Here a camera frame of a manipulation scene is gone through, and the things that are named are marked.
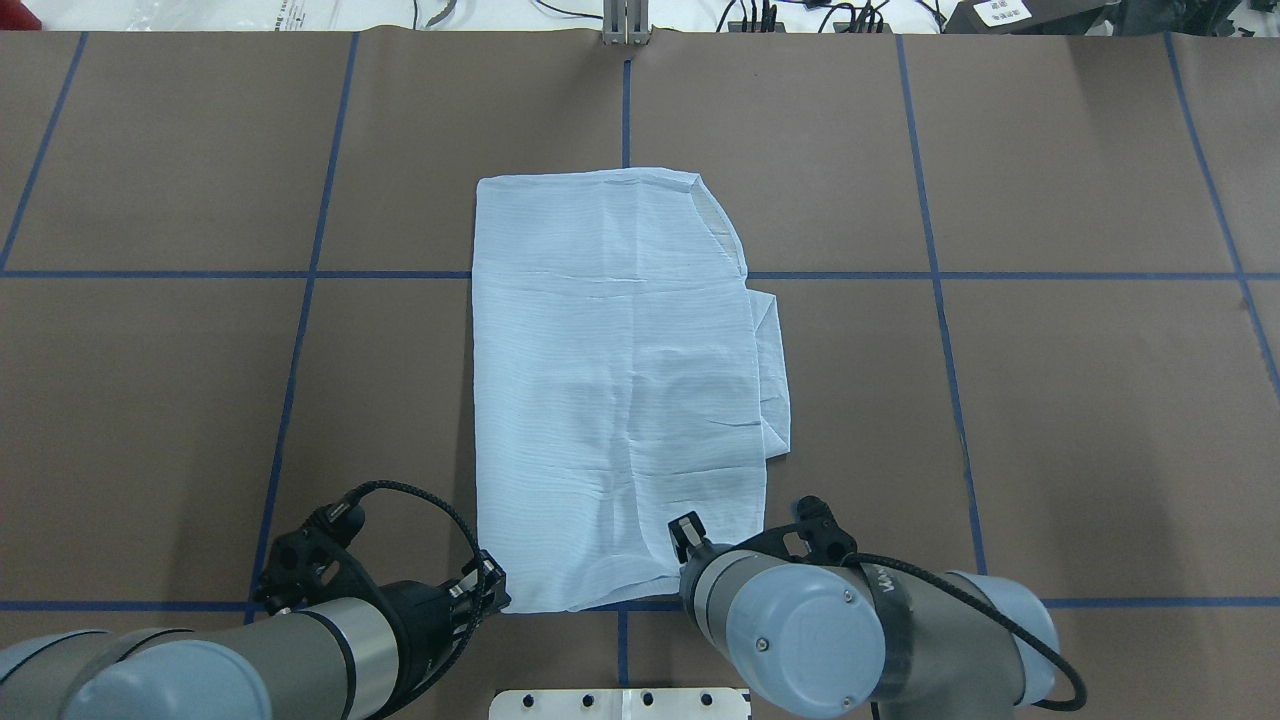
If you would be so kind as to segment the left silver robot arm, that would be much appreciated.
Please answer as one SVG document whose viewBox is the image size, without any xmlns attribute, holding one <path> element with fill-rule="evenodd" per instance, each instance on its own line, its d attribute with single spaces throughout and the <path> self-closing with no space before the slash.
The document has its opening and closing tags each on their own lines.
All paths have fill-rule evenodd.
<svg viewBox="0 0 1280 720">
<path fill-rule="evenodd" d="M 3 651 L 5 719 L 387 719 L 509 603 L 486 552 L 439 585 L 378 584 L 338 547 L 284 550 L 270 616 L 219 632 L 78 630 Z"/>
</svg>

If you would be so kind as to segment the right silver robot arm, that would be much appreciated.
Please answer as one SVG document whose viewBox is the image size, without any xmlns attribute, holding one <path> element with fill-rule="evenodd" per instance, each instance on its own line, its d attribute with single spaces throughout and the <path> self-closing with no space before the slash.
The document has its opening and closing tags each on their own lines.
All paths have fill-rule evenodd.
<svg viewBox="0 0 1280 720">
<path fill-rule="evenodd" d="M 754 696 L 792 715 L 1011 719 L 1087 702 L 1033 592 L 863 552 L 815 496 L 735 544 L 714 542 L 696 512 L 668 530 L 685 612 Z"/>
</svg>

